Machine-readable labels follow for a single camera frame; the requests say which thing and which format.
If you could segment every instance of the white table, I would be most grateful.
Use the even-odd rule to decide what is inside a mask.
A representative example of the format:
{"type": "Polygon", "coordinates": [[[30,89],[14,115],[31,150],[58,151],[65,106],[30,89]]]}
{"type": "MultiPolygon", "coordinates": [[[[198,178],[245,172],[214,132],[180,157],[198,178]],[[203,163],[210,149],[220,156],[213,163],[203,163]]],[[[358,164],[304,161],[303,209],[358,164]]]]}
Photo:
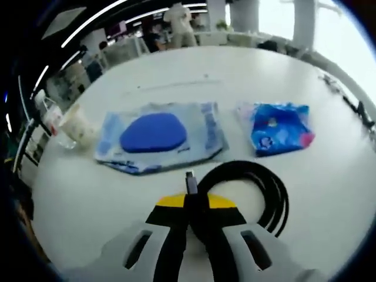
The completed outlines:
{"type": "MultiPolygon", "coordinates": [[[[304,267],[334,275],[360,245],[376,210],[376,155],[360,120],[318,79],[317,69],[258,49],[198,47],[161,52],[121,64],[79,98],[98,128],[107,111],[147,102],[238,100],[304,103],[317,134],[302,151],[254,159],[232,116],[221,122],[232,148],[267,166],[285,183],[290,217],[280,239],[304,267]]],[[[184,172],[130,176],[97,164],[92,152],[64,152],[52,139],[33,186],[35,233],[58,269],[79,267],[133,221],[145,220],[162,196],[185,191],[184,172]]],[[[194,167],[200,180],[217,164],[194,167]]],[[[259,190],[231,182],[213,190],[234,200],[248,222],[263,211],[259,190]]],[[[179,281],[211,281],[202,246],[189,236],[179,281]]]]}

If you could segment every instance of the blue sponge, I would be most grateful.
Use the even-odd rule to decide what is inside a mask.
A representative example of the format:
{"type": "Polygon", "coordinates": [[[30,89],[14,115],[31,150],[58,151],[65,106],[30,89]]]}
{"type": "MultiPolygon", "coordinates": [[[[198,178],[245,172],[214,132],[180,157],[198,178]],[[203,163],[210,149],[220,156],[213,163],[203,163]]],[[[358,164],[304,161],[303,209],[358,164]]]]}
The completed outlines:
{"type": "Polygon", "coordinates": [[[120,145],[128,153],[165,152],[187,140],[187,132],[171,113],[152,113],[135,120],[121,135],[120,145]]]}

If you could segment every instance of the led light strip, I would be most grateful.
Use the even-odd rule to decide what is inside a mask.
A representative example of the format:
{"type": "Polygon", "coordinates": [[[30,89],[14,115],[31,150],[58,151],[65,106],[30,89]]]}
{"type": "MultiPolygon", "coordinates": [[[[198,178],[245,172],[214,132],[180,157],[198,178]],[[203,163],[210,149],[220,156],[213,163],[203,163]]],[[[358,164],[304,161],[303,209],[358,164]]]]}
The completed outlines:
{"type": "Polygon", "coordinates": [[[207,13],[206,9],[203,10],[192,10],[190,11],[191,14],[198,14],[198,13],[207,13]]]}
{"type": "MultiPolygon", "coordinates": [[[[105,7],[104,9],[100,10],[98,13],[96,13],[95,15],[91,16],[89,19],[87,19],[81,26],[78,27],[78,29],[76,29],[71,35],[68,36],[67,39],[65,39],[65,41],[63,42],[63,44],[61,45],[61,48],[64,48],[81,30],[83,30],[85,27],[87,27],[91,22],[93,22],[95,19],[97,19],[99,16],[103,15],[105,12],[108,12],[109,10],[111,10],[112,8],[126,2],[127,0],[118,0],[114,3],[112,3],[111,5],[105,7]]],[[[207,4],[206,3],[197,3],[197,4],[187,4],[187,5],[184,5],[184,7],[187,7],[187,8],[194,8],[194,7],[206,7],[207,4]]],[[[162,12],[166,12],[168,10],[168,8],[164,8],[164,9],[160,9],[160,10],[157,10],[159,12],[150,12],[150,13],[146,13],[144,15],[141,15],[141,16],[137,16],[131,20],[129,20],[128,22],[132,22],[132,21],[135,21],[136,19],[140,19],[140,18],[143,18],[145,16],[148,16],[148,15],[153,15],[153,14],[156,14],[156,13],[162,13],[162,12]]]]}
{"type": "MultiPolygon", "coordinates": [[[[136,16],[132,19],[128,19],[127,21],[125,21],[126,24],[129,24],[130,22],[134,22],[138,19],[142,19],[146,16],[151,16],[151,15],[154,15],[154,14],[158,14],[158,13],[162,13],[162,12],[166,12],[168,11],[169,9],[168,8],[163,8],[163,9],[159,9],[159,10],[155,10],[155,11],[152,11],[152,12],[148,12],[148,13],[145,13],[145,14],[142,14],[142,15],[139,15],[139,16],[136,16]]],[[[191,14],[197,14],[197,13],[207,13],[207,10],[206,9],[202,9],[202,10],[192,10],[190,11],[191,14]]]]}
{"type": "Polygon", "coordinates": [[[12,126],[11,126],[11,122],[9,120],[9,114],[8,113],[6,114],[5,119],[6,119],[6,123],[8,124],[9,132],[12,132],[12,126]]]}
{"type": "Polygon", "coordinates": [[[25,101],[24,101],[24,94],[22,94],[21,76],[20,76],[20,75],[18,76],[18,89],[19,89],[19,95],[21,96],[22,107],[23,107],[23,109],[24,109],[23,112],[25,112],[26,119],[27,119],[28,121],[30,121],[29,113],[28,113],[28,111],[26,110],[26,105],[25,105],[25,101]]]}
{"type": "Polygon", "coordinates": [[[77,51],[76,53],[74,53],[73,56],[71,56],[71,57],[68,59],[68,61],[66,61],[66,62],[64,63],[64,65],[61,67],[60,70],[62,71],[63,69],[65,69],[65,67],[68,66],[69,63],[70,63],[71,61],[73,61],[74,58],[77,57],[78,54],[80,54],[80,51],[77,51]]]}
{"type": "Polygon", "coordinates": [[[129,24],[130,22],[134,22],[134,21],[136,21],[138,19],[142,19],[142,18],[144,18],[146,16],[151,16],[151,15],[158,14],[158,13],[163,13],[163,12],[166,12],[168,10],[169,10],[168,8],[163,8],[163,9],[155,10],[155,11],[152,11],[152,12],[148,12],[148,13],[136,16],[136,17],[134,17],[132,19],[128,19],[127,21],[125,21],[125,23],[129,24]]]}
{"type": "Polygon", "coordinates": [[[187,5],[184,5],[184,7],[186,7],[186,8],[206,7],[206,6],[207,6],[206,3],[197,3],[197,4],[187,4],[187,5]]]}
{"type": "Polygon", "coordinates": [[[35,84],[35,86],[34,86],[34,89],[33,89],[33,91],[35,91],[35,90],[36,90],[36,88],[38,88],[38,86],[39,86],[39,84],[40,84],[40,82],[41,82],[42,78],[44,77],[44,75],[45,75],[46,71],[48,70],[48,68],[49,68],[49,66],[45,66],[45,68],[44,68],[43,72],[41,73],[41,75],[39,75],[39,78],[38,78],[38,80],[36,81],[36,84],[35,84]]]}

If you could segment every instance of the wall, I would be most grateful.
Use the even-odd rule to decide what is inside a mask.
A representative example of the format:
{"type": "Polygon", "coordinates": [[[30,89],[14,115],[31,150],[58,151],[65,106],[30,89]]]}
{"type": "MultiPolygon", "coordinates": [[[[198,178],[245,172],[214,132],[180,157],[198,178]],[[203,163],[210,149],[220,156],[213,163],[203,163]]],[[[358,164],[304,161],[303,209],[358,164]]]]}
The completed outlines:
{"type": "Polygon", "coordinates": [[[218,21],[225,20],[226,13],[224,7],[226,6],[225,0],[207,0],[207,10],[209,11],[210,30],[216,31],[218,21]]]}
{"type": "Polygon", "coordinates": [[[102,41],[107,42],[106,33],[103,28],[91,32],[87,37],[81,40],[81,44],[85,45],[91,54],[97,54],[100,51],[99,44],[102,41]]]}
{"type": "Polygon", "coordinates": [[[237,32],[259,31],[259,0],[239,0],[230,4],[231,26],[237,32]]]}

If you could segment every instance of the coiled black cable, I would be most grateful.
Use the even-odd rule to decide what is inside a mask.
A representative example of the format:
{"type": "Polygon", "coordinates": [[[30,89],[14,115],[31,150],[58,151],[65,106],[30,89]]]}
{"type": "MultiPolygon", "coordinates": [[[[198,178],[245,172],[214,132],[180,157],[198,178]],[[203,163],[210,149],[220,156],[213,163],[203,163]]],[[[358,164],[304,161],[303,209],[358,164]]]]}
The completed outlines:
{"type": "Polygon", "coordinates": [[[282,216],[282,224],[276,233],[278,237],[283,231],[288,218],[288,194],[283,182],[273,172],[258,163],[236,160],[223,163],[211,170],[198,184],[198,194],[208,193],[220,182],[246,179],[251,180],[260,188],[265,210],[258,224],[272,233],[278,226],[282,216]]]}

